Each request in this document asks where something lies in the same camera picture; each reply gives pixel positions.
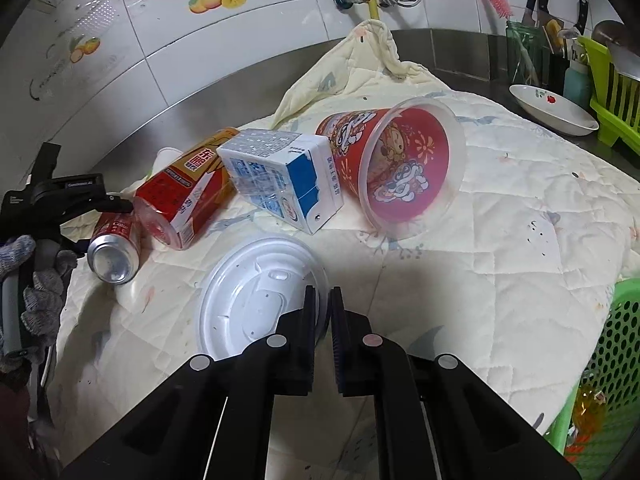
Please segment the grey knit gloved hand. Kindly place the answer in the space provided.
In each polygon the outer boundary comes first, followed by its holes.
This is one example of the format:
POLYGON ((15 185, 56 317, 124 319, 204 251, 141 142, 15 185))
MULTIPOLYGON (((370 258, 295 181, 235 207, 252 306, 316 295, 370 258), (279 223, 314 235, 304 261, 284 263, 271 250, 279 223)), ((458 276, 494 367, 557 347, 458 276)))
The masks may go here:
MULTIPOLYGON (((36 242, 28 235, 17 237, 1 247, 1 278, 15 271, 25 263, 36 248, 36 242)), ((8 358, 2 349, 4 333, 1 327, 1 371, 14 372, 23 362, 40 364, 44 361, 47 348, 58 338, 60 315, 66 304, 66 297, 73 270, 77 268, 77 256, 71 250, 61 250, 50 268, 34 271, 34 284, 23 292, 25 312, 21 314, 22 325, 35 338, 35 344, 28 347, 24 358, 8 358)))

